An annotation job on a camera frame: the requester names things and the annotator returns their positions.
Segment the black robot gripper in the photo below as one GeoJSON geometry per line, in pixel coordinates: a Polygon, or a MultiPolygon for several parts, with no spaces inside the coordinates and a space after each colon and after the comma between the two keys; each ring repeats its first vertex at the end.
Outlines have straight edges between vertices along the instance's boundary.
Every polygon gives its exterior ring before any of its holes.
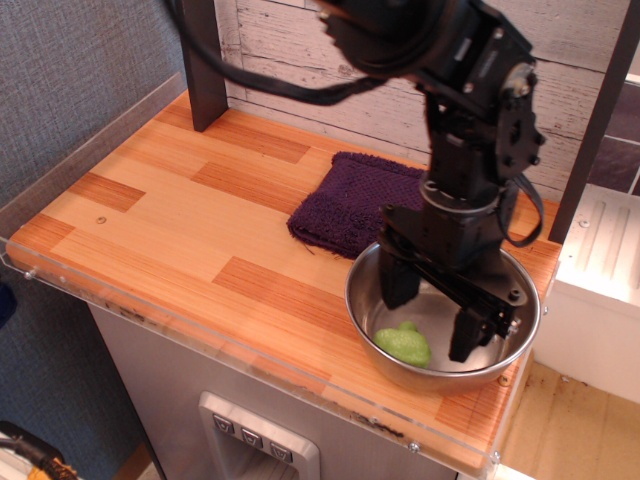
{"type": "Polygon", "coordinates": [[[428,281],[458,307],[449,359],[464,363],[495,334],[510,333],[524,289],[508,272],[501,246],[509,240],[520,186],[492,186],[467,199],[421,186],[418,210],[387,204],[378,235],[379,283],[388,309],[414,299],[428,281]]]}

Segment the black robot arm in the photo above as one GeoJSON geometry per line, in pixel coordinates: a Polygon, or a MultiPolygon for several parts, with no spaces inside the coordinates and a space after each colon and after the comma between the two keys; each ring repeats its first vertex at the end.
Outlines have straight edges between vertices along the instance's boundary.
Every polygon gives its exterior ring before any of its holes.
{"type": "Polygon", "coordinates": [[[381,210],[382,298],[398,308],[421,281],[447,295],[459,307],[449,357],[464,362],[509,334],[524,301],[501,246],[519,195],[543,205],[525,175],[545,141],[530,43],[480,1],[324,1],[321,9],[356,69],[408,79],[425,95],[431,162],[422,206],[381,210]]]}

